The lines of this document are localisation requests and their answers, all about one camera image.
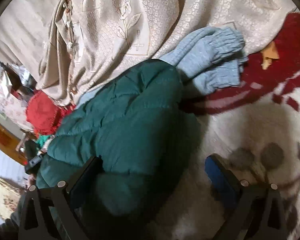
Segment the wooden cabinet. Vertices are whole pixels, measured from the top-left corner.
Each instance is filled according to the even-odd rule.
[[[16,162],[25,165],[27,163],[26,157],[16,151],[16,146],[19,142],[19,138],[11,134],[0,124],[0,150]]]

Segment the floral fabric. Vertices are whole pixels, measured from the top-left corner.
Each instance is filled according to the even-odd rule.
[[[3,78],[3,70],[0,71],[0,84]],[[32,132],[33,126],[26,121],[26,107],[21,105],[21,101],[12,94],[5,97],[0,85],[0,110],[20,128]]]
[[[13,0],[0,17],[0,53],[12,51],[37,89],[67,106],[206,26],[232,26],[247,54],[261,50],[295,8],[291,0]]]
[[[17,209],[21,197],[20,189],[0,179],[0,218],[8,219]]]

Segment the fabric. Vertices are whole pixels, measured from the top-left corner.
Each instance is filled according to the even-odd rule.
[[[26,116],[34,127],[34,132],[41,135],[52,135],[61,124],[62,119],[70,114],[73,106],[62,107],[53,104],[43,92],[37,92],[29,101]]]
[[[38,148],[41,149],[50,137],[51,135],[39,135],[39,138],[35,142]]]
[[[4,152],[0,151],[0,178],[4,178],[7,182],[13,181],[13,185],[17,183],[20,187],[24,187],[28,175],[25,173],[25,168],[20,163],[11,159]]]
[[[4,240],[18,239],[21,212],[25,201],[25,196],[26,194],[21,195],[15,212],[13,212],[10,218],[6,219],[5,222],[0,225],[0,239],[4,239]]]
[[[264,71],[261,53],[249,55],[239,87],[225,88],[183,103],[184,110],[195,114],[218,114],[253,103],[272,92],[281,82],[300,71],[300,14],[291,13],[274,39],[280,59]]]
[[[0,179],[0,218],[5,220],[17,209],[20,189]]]
[[[283,198],[288,240],[300,237],[300,14],[287,16],[274,39],[280,58],[262,69],[261,53],[249,56],[242,85],[196,103],[202,143],[177,189],[148,225],[154,239],[211,239],[224,222],[204,172],[219,154],[238,179],[275,183]]]
[[[0,71],[0,84],[2,83],[4,70]],[[22,101],[15,98],[12,94],[5,97],[0,85],[0,110],[23,130],[32,132],[33,126],[26,120],[26,108],[22,106]]]
[[[54,135],[51,135],[51,136],[49,136],[49,138],[47,138],[47,139],[44,141],[43,146],[40,148],[40,151],[41,151],[42,153],[47,153],[48,147],[49,147],[50,143],[52,142],[52,140],[53,140],[54,138],[55,138],[55,136],[54,136]]]
[[[295,9],[291,0],[42,1],[13,0],[0,17],[0,42],[28,68],[37,89],[63,106],[207,25],[232,25],[247,54],[259,51]]]
[[[102,87],[85,92],[85,93],[79,98],[79,101],[78,101],[77,106],[75,107],[75,109],[78,109],[78,108],[79,108],[81,105],[83,105],[85,102],[89,101],[91,98],[94,98],[95,95],[96,95],[101,89],[102,89]]]
[[[22,65],[17,56],[11,51],[7,44],[0,41],[0,60],[8,64]]]
[[[183,82],[189,81],[183,97],[193,98],[240,84],[242,64],[248,60],[243,47],[239,31],[205,27],[187,35],[160,59],[175,66]]]
[[[136,65],[63,119],[37,186],[53,187],[100,155],[104,173],[92,182],[82,222],[102,239],[137,234],[145,210],[171,193],[197,147],[196,118],[178,109],[181,91],[173,66],[161,60]]]

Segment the black metal frame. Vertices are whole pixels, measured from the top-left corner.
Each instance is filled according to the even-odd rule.
[[[101,158],[91,157],[68,183],[60,181],[53,188],[43,189],[30,186],[21,213],[18,238],[61,240],[50,212],[50,207],[54,207],[70,239],[89,240],[74,209],[82,205],[91,182],[98,173],[103,172],[102,163]]]
[[[233,210],[213,240],[236,240],[243,229],[248,230],[244,239],[287,239],[288,231],[279,191],[267,184],[243,186],[230,170],[223,167],[216,155],[206,159],[205,171],[224,206]]]

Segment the green puffer jacket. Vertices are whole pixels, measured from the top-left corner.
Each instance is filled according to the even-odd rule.
[[[62,121],[37,186],[68,180],[100,155],[105,172],[91,182],[91,194],[78,211],[92,238],[122,239],[136,232],[149,219],[145,214],[154,200],[178,183],[199,135],[195,116],[178,109],[182,87],[173,66],[147,60]]]

